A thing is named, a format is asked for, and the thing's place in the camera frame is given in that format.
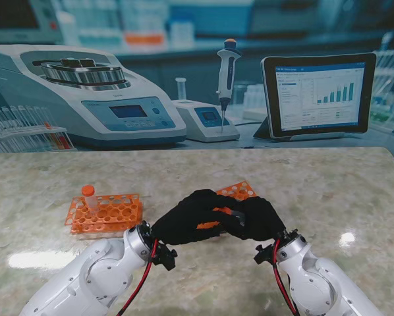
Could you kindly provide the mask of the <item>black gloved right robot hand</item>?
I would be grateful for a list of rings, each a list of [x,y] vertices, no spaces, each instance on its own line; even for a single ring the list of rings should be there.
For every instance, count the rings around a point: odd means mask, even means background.
[[[239,210],[244,213],[244,226],[238,237],[266,241],[277,239],[286,230],[273,205],[262,197],[249,197],[239,203]]]

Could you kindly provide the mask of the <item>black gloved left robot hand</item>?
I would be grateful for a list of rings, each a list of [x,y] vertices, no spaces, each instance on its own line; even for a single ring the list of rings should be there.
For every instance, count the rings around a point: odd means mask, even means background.
[[[210,189],[197,190],[152,225],[152,237],[172,246],[207,240],[222,232],[241,237],[244,227],[239,219],[220,211],[238,206],[232,197],[218,195]]]

